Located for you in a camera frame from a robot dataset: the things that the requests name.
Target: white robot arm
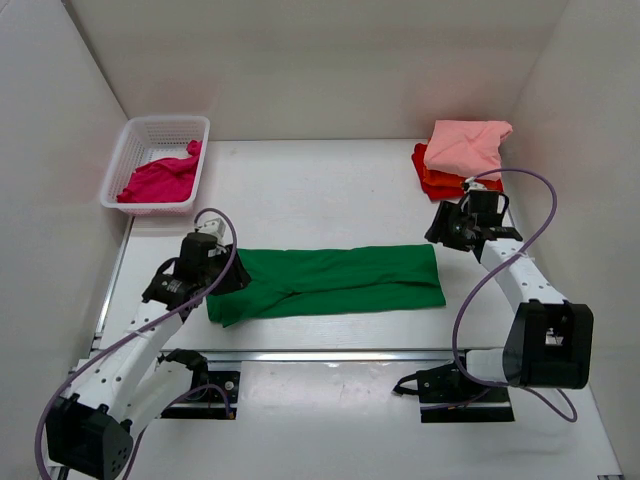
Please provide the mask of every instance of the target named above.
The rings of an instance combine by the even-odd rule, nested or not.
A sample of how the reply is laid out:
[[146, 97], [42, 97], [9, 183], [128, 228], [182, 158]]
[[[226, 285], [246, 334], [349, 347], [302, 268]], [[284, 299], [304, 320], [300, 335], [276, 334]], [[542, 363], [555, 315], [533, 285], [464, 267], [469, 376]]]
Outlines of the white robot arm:
[[467, 372], [480, 381], [516, 387], [583, 388], [591, 357], [591, 310], [569, 302], [521, 253], [518, 231], [502, 225], [509, 206], [506, 195], [473, 179], [465, 182], [465, 190], [458, 204], [440, 204], [425, 238], [472, 251], [490, 272], [519, 257], [494, 277], [515, 313], [507, 343], [504, 348], [466, 352]]
[[[94, 478], [115, 479], [131, 456], [133, 439], [174, 399], [208, 382], [207, 361], [197, 352], [174, 350], [158, 358], [197, 305], [144, 332], [138, 330], [198, 298], [218, 279], [230, 261], [230, 251], [221, 243], [223, 234], [219, 219], [187, 234], [180, 256], [158, 268], [123, 333], [137, 337], [93, 365], [57, 398], [46, 419], [53, 461]], [[212, 294], [234, 292], [250, 281], [236, 255]]]

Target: white wall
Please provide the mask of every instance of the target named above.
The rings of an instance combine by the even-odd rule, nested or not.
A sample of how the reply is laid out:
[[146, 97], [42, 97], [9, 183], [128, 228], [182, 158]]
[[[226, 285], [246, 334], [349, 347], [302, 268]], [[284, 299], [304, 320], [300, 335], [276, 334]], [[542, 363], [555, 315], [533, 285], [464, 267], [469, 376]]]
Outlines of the white wall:
[[219, 140], [420, 138], [503, 119], [566, 0], [78, 0], [129, 116]]
[[[512, 115], [509, 165], [543, 173], [559, 211], [535, 252], [595, 314], [591, 385], [619, 461], [640, 478], [640, 5], [571, 0]], [[527, 233], [545, 187], [511, 177]]]
[[96, 193], [125, 117], [58, 0], [0, 0], [0, 478], [86, 354], [122, 238]]

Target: cable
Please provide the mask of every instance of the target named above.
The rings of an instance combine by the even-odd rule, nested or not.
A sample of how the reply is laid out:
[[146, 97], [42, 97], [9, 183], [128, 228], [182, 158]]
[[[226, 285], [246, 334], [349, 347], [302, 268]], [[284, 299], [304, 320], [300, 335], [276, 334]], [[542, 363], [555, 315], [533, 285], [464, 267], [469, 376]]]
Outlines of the cable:
[[138, 336], [138, 334], [140, 334], [142, 332], [146, 332], [147, 330], [150, 330], [153, 327], [156, 327], [160, 323], [164, 322], [169, 317], [172, 317], [173, 315], [177, 315], [182, 310], [187, 309], [189, 307], [192, 307], [192, 306], [197, 305], [198, 303], [200, 303], [207, 295], [209, 295], [209, 293], [211, 293], [211, 291], [213, 291], [220, 284], [220, 282], [222, 281], [224, 276], [227, 274], [227, 272], [231, 268], [231, 265], [233, 264], [233, 260], [235, 259], [235, 256], [236, 256], [236, 250], [237, 250], [237, 246], [238, 246], [238, 239], [237, 239], [237, 235], [236, 235], [236, 229], [233, 226], [233, 223], [231, 222], [231, 219], [229, 219], [229, 217], [227, 217], [223, 212], [221, 212], [220, 210], [218, 210], [216, 208], [204, 208], [204, 209], [200, 210], [200, 212], [198, 212], [198, 214], [196, 215], [196, 217], [194, 219], [194, 223], [197, 224], [197, 222], [200, 219], [200, 217], [204, 213], [207, 213], [207, 212], [212, 212], [212, 213], [215, 213], [215, 214], [221, 216], [224, 219], [224, 221], [227, 223], [227, 225], [229, 226], [229, 229], [231, 230], [231, 235], [233, 237], [233, 241], [232, 241], [232, 245], [231, 245], [231, 254], [229, 255], [229, 259], [227, 260], [226, 265], [224, 266], [224, 268], [220, 272], [220, 275], [218, 276], [218, 278], [215, 279], [215, 281], [209, 287], [207, 287], [205, 290], [203, 290], [201, 293], [199, 293], [198, 295], [193, 297], [188, 302], [185, 302], [182, 305], [180, 305], [179, 307], [174, 308], [170, 312], [167, 312], [164, 315], [156, 318], [154, 321], [147, 323], [146, 325], [144, 325], [140, 329], [136, 330], [135, 332], [130, 333], [126, 337], [123, 337], [120, 340], [118, 340], [117, 342], [115, 342], [113, 345], [111, 345], [111, 346], [107, 347], [106, 349], [102, 350], [95, 357], [90, 359], [87, 363], [85, 363], [80, 368], [78, 368], [74, 373], [72, 373], [62, 383], [62, 385], [60, 385], [58, 387], [58, 389], [54, 392], [54, 394], [51, 396], [51, 398], [47, 402], [46, 406], [44, 407], [44, 410], [42, 411], [42, 415], [40, 415], [40, 419], [38, 420], [38, 424], [36, 426], [36, 435], [35, 435], [35, 442], [34, 442], [34, 455], [35, 455], [35, 459], [36, 459], [36, 466], [38, 467], [38, 472], [39, 472], [40, 477], [42, 478], [42, 480], [52, 480], [51, 476], [49, 476], [49, 472], [47, 471], [47, 466], [46, 466], [46, 464], [44, 462], [44, 456], [42, 454], [42, 437], [44, 436], [44, 427], [45, 427], [45, 424], [46, 424], [46, 421], [47, 421], [47, 415], [51, 411], [51, 408], [53, 407], [53, 404], [56, 401], [56, 399], [60, 395], [62, 395], [64, 393], [64, 391], [67, 388], [69, 388], [69, 386], [73, 383], [73, 381], [75, 379], [77, 379], [80, 375], [82, 375], [84, 372], [86, 372], [89, 368], [91, 368], [93, 365], [95, 365], [98, 361], [100, 361], [103, 358], [105, 358], [107, 355], [113, 353], [115, 350], [117, 350], [118, 348], [120, 348], [121, 346], [123, 346], [124, 344], [129, 342], [130, 340], [136, 338]]
[[[200, 390], [209, 390], [211, 388], [213, 388], [214, 390], [216, 390], [220, 394], [220, 396], [222, 397], [222, 400], [224, 401], [224, 410], [225, 410], [225, 412], [227, 414], [227, 418], [231, 417], [231, 407], [229, 407], [229, 398], [227, 398], [227, 394], [218, 385], [215, 385], [213, 383], [207, 383], [206, 385], [200, 385], [199, 387], [196, 387], [196, 388], [193, 388], [193, 389], [189, 390], [187, 393], [180, 395], [173, 402], [171, 402], [169, 405], [167, 405], [167, 408], [169, 408], [171, 405], [174, 405], [176, 403], [181, 402], [182, 400], [185, 400], [187, 397], [193, 395], [196, 392], [199, 392]], [[144, 436], [144, 432], [146, 432], [146, 431], [147, 431], [147, 429], [145, 428], [144, 430], [142, 430], [140, 432], [140, 435], [138, 435], [138, 438], [136, 438], [136, 443], [133, 446], [133, 450], [131, 451], [131, 457], [129, 457], [129, 464], [127, 465], [127, 468], [124, 471], [124, 475], [122, 476], [122, 480], [128, 480], [128, 478], [129, 478], [129, 474], [131, 473], [131, 470], [133, 469], [133, 463], [136, 461], [136, 457], [138, 456], [138, 450], [140, 449], [140, 444], [142, 443], [142, 437]]]
[[[542, 226], [531, 236], [531, 238], [529, 240], [527, 240], [522, 245], [520, 250], [518, 250], [514, 255], [512, 255], [507, 260], [502, 262], [496, 268], [491, 270], [482, 280], [480, 280], [480, 282], [478, 282], [478, 284], [473, 288], [473, 290], [471, 290], [469, 295], [467, 295], [467, 298], [465, 298], [464, 302], [462, 302], [460, 310], [458, 310], [458, 315], [456, 316], [456, 320], [455, 320], [455, 322], [453, 324], [453, 332], [452, 332], [452, 336], [451, 336], [451, 349], [453, 350], [453, 359], [454, 359], [454, 361], [456, 363], [456, 366], [462, 372], [462, 374], [465, 377], [467, 377], [469, 380], [471, 380], [471, 381], [473, 381], [475, 383], [478, 383], [480, 385], [484, 385], [485, 387], [490, 387], [490, 388], [492, 388], [492, 387], [508, 387], [510, 385], [508, 383], [506, 383], [506, 382], [492, 382], [492, 381], [481, 380], [481, 379], [479, 379], [477, 377], [474, 377], [473, 375], [471, 375], [469, 373], [469, 371], [462, 364], [462, 362], [460, 361], [460, 351], [459, 351], [459, 348], [458, 348], [458, 332], [460, 330], [460, 324], [462, 323], [462, 317], [464, 316], [464, 313], [467, 310], [467, 308], [469, 307], [469, 304], [474, 299], [474, 297], [478, 294], [480, 289], [482, 287], [484, 287], [489, 282], [489, 280], [491, 280], [493, 277], [495, 277], [498, 273], [500, 273], [502, 270], [504, 270], [505, 268], [509, 267], [510, 265], [514, 264], [515, 262], [517, 262], [518, 259], [520, 259], [520, 257], [533, 244], [533, 242], [535, 242], [538, 239], [538, 237], [540, 237], [540, 235], [542, 235], [542, 233], [547, 229], [547, 227], [549, 226], [549, 224], [553, 220], [553, 217], [555, 217], [556, 211], [558, 210], [558, 194], [556, 193], [555, 188], [553, 187], [551, 182], [549, 182], [549, 180], [547, 180], [545, 177], [543, 177], [542, 175], [540, 175], [539, 173], [536, 173], [534, 171], [528, 170], [526, 168], [496, 168], [494, 170], [489, 170], [489, 171], [483, 172], [480, 175], [477, 175], [476, 178], [484, 177], [485, 175], [490, 175], [492, 173], [498, 173], [498, 172], [525, 173], [527, 175], [531, 175], [531, 176], [537, 178], [538, 180], [542, 181], [549, 188], [549, 191], [551, 192], [551, 210], [549, 212], [549, 215], [547, 216], [547, 219], [542, 224]], [[531, 388], [528, 388], [528, 387], [521, 387], [521, 388], [523, 390], [535, 395], [536, 397], [538, 397], [540, 400], [542, 400], [545, 403], [545, 405], [547, 405], [549, 408], [551, 408], [551, 410], [553, 410], [555, 413], [557, 413], [560, 417], [562, 417], [567, 422], [575, 423], [578, 420], [578, 412], [576, 411], [575, 406], [573, 405], [573, 403], [571, 402], [569, 397], [567, 397], [567, 395], [562, 390], [558, 389], [558, 392], [564, 398], [564, 400], [567, 402], [569, 408], [571, 409], [571, 412], [572, 412], [572, 416], [571, 417], [569, 417], [568, 415], [566, 415], [562, 411], [560, 411], [560, 409], [558, 409], [558, 407], [553, 405], [553, 403], [551, 403], [540, 392], [537, 392], [537, 391], [535, 391], [535, 390], [533, 390]]]

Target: green cloth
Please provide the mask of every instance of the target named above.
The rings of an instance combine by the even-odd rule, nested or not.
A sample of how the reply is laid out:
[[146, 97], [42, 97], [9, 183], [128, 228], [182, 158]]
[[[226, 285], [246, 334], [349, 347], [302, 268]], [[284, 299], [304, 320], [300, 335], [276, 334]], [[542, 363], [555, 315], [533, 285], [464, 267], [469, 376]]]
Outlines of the green cloth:
[[445, 305], [431, 245], [353, 250], [244, 250], [244, 290], [207, 297], [212, 322], [413, 310]]

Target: white tabletop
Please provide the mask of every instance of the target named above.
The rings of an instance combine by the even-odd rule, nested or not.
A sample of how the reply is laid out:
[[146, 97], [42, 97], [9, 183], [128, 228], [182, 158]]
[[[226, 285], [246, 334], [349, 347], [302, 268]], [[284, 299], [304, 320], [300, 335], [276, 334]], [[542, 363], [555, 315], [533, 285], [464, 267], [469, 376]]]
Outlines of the white tabletop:
[[[242, 365], [235, 421], [152, 422], [130, 480], [596, 480], [619, 474], [591, 391], [568, 424], [510, 389], [515, 422], [421, 424], [414, 363]], [[559, 395], [546, 392], [568, 411]], [[72, 472], [70, 480], [86, 477]]]
[[[415, 143], [210, 142], [195, 211], [213, 206], [227, 213], [243, 248], [421, 244], [438, 205], [420, 189], [411, 162]], [[135, 219], [102, 346], [121, 336], [157, 267], [178, 254], [192, 218]], [[448, 349], [457, 310], [486, 271], [471, 253], [435, 249], [445, 308], [251, 320], [223, 329], [201, 306], [166, 348]], [[513, 317], [491, 282], [467, 310], [461, 346], [503, 345]]]

